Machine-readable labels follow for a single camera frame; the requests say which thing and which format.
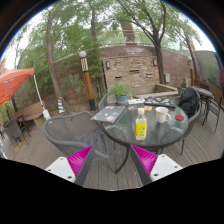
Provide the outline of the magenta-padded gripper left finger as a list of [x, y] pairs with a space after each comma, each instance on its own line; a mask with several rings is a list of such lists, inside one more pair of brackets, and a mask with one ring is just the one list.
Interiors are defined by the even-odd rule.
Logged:
[[94, 148], [90, 145], [68, 158], [59, 157], [46, 168], [46, 171], [83, 186], [94, 156]]

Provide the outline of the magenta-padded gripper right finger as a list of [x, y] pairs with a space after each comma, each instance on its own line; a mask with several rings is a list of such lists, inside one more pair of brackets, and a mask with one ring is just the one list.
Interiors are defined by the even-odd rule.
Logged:
[[182, 169], [166, 154], [157, 156], [139, 146], [132, 145], [130, 155], [143, 185], [150, 184]]

